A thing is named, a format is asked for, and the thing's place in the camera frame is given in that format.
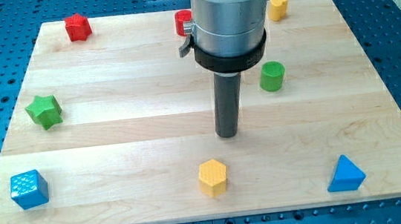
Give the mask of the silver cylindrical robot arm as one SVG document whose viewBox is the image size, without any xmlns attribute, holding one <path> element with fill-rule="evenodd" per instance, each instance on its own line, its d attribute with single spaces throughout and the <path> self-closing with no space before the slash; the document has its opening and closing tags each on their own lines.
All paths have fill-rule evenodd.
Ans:
<svg viewBox="0 0 401 224">
<path fill-rule="evenodd" d="M 186 41 L 179 56 L 220 76 L 234 76 L 256 65 L 267 37 L 267 0 L 190 0 L 192 19 L 184 23 Z"/>
</svg>

